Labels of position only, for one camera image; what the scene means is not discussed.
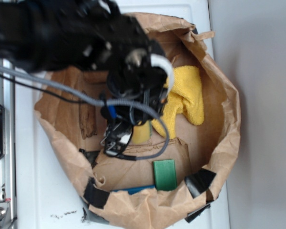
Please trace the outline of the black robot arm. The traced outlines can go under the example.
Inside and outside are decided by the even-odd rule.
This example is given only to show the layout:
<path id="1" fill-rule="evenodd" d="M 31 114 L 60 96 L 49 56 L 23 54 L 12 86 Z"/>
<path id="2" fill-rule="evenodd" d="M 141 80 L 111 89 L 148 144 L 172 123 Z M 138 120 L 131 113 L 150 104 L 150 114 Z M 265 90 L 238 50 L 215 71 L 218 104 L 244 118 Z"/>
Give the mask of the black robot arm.
<path id="1" fill-rule="evenodd" d="M 123 15 L 113 0 L 21 0 L 0 2 L 0 58 L 17 69 L 0 72 L 68 92 L 101 108 L 107 120 L 106 155 L 136 161 L 124 153 L 135 126 L 159 120 L 174 71 L 160 44 L 138 20 Z M 106 71 L 112 99 L 33 76 L 74 66 Z"/>

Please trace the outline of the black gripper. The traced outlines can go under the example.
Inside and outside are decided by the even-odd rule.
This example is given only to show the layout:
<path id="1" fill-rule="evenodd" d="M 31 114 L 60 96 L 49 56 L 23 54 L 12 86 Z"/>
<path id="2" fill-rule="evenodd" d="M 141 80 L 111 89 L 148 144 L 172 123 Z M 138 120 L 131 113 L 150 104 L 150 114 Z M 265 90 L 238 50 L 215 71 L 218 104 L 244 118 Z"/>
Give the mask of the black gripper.
<path id="1" fill-rule="evenodd" d="M 124 134 L 132 133 L 133 135 L 133 127 L 144 124 L 146 121 L 158 121 L 164 131 L 164 136 L 167 137 L 167 127 L 161 119 L 166 104 L 164 95 L 160 95 L 158 100 L 149 95 L 144 95 L 141 101 L 121 98 L 107 100 L 105 95 L 101 95 L 100 99 L 103 102 L 101 114 L 107 120 L 107 129 L 101 144 L 107 156 L 131 157 L 124 152 L 132 139 L 124 145 L 120 144 L 120 138 Z"/>

